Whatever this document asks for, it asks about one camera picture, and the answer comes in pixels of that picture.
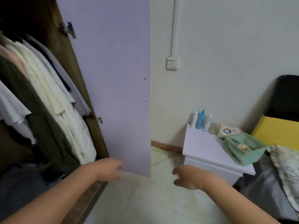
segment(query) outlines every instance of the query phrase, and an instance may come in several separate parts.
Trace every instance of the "hand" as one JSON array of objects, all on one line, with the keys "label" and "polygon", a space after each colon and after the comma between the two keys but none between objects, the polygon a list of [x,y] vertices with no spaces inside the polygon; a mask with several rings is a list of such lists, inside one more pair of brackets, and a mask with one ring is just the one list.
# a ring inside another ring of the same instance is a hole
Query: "hand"
[{"label": "hand", "polygon": [[122,174],[119,169],[122,166],[122,162],[114,158],[104,158],[98,161],[84,164],[90,173],[95,174],[96,181],[109,182],[113,180],[119,180]]},{"label": "hand", "polygon": [[190,190],[204,190],[206,180],[214,176],[211,172],[191,165],[175,167],[172,174],[176,174],[178,176],[178,179],[173,182],[174,185]]}]

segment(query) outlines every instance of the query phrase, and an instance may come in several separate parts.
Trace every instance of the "forearm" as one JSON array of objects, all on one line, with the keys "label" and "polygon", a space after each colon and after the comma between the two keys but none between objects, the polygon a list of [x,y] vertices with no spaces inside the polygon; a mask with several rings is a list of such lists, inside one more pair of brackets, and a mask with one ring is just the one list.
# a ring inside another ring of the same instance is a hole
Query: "forearm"
[{"label": "forearm", "polygon": [[278,221],[216,176],[207,179],[203,190],[233,224],[279,224]]},{"label": "forearm", "polygon": [[81,166],[62,182],[17,211],[2,224],[58,224],[85,190],[96,181],[86,166]]}]

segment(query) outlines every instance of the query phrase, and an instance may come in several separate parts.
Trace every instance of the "blue bottle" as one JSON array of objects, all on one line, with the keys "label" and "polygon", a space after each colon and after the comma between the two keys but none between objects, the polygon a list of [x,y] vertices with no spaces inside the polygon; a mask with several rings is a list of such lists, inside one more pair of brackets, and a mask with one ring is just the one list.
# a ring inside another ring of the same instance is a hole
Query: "blue bottle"
[{"label": "blue bottle", "polygon": [[204,120],[204,110],[200,113],[200,116],[197,119],[197,122],[196,122],[196,125],[195,125],[196,129],[199,130],[202,127],[202,121],[203,120]]}]

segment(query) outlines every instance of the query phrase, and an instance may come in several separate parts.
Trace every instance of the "peach garment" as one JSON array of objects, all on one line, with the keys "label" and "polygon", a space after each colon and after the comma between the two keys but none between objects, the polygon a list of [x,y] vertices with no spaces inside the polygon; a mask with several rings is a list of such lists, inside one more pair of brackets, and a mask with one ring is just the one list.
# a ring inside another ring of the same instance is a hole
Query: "peach garment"
[{"label": "peach garment", "polygon": [[7,60],[13,62],[15,66],[20,70],[20,72],[23,73],[23,75],[28,79],[28,75],[25,71],[23,62],[20,60],[20,58],[10,52],[8,49],[4,48],[3,46],[0,45],[0,55],[6,58]]}]

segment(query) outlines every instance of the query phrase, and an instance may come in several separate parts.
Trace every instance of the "drawer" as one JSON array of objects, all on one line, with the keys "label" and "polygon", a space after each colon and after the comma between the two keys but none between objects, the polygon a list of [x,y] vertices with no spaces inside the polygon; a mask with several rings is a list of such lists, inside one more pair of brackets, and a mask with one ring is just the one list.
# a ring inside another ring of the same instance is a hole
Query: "drawer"
[{"label": "drawer", "polygon": [[233,185],[236,183],[236,181],[239,179],[239,177],[242,177],[243,173],[238,172],[235,170],[231,170],[225,167],[217,166],[215,164],[211,164],[202,160],[198,160],[191,157],[185,157],[184,164],[189,164],[195,167],[198,167],[203,170],[207,170],[212,172],[215,175],[218,175],[219,177],[223,178],[228,184]]}]

